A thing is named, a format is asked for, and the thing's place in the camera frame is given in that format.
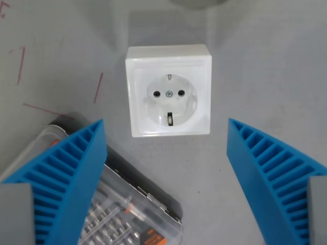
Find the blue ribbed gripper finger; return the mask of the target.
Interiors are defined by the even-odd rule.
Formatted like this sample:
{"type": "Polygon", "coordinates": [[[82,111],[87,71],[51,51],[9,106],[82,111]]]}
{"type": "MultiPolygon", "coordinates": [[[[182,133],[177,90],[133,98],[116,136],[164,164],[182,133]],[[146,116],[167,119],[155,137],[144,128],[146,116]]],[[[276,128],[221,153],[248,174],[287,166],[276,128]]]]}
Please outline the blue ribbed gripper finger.
{"type": "Polygon", "coordinates": [[[107,158],[103,120],[49,147],[4,178],[28,183],[36,244],[77,244],[107,158]]]}
{"type": "Polygon", "coordinates": [[[308,182],[326,167],[232,118],[226,153],[265,243],[309,244],[308,182]]]}

